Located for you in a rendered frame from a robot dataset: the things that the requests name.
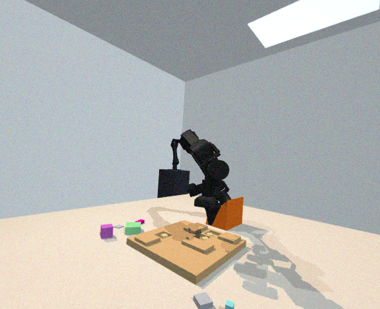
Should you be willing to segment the teal block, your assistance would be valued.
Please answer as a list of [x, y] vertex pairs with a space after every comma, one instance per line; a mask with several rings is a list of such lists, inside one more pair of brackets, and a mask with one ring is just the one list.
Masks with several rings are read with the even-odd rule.
[[234, 309], [234, 302], [227, 300], [225, 309]]

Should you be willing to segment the purple cube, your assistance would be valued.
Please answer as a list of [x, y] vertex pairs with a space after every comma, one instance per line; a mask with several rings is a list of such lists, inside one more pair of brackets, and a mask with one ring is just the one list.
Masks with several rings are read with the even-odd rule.
[[107, 224], [107, 225], [101, 225], [100, 226], [100, 238], [101, 239], [107, 239], [113, 237], [113, 225]]

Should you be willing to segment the green block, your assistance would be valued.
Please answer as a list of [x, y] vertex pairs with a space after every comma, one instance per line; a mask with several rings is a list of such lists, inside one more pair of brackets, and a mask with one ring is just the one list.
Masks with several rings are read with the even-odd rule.
[[141, 222], [126, 222], [125, 235], [140, 234]]

